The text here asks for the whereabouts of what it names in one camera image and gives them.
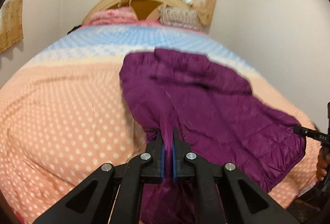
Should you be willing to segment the person's right hand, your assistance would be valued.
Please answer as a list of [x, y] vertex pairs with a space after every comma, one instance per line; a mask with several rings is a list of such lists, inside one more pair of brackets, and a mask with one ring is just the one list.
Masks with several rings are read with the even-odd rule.
[[327, 175], [327, 168], [329, 167], [330, 159], [329, 153], [325, 155], [324, 153], [325, 147], [322, 147], [319, 151], [318, 161], [317, 161], [317, 171], [316, 177], [318, 181], [322, 181], [324, 177]]

